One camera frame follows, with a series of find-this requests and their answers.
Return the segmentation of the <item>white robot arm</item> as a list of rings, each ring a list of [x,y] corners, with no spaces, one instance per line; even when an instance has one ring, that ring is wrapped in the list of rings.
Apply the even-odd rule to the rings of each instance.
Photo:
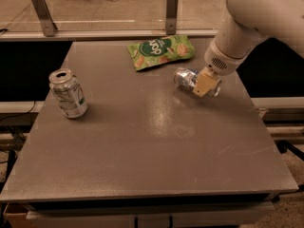
[[[204,54],[193,92],[219,92],[219,77],[234,72],[250,52],[276,38],[304,56],[304,0],[226,0],[226,17]]]

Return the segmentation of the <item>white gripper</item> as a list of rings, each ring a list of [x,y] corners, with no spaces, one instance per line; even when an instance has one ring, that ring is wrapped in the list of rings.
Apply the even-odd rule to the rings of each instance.
[[[215,40],[212,40],[204,54],[206,67],[199,72],[192,90],[199,97],[215,97],[219,94],[221,79],[218,75],[233,73],[244,59],[235,59],[221,52]]]

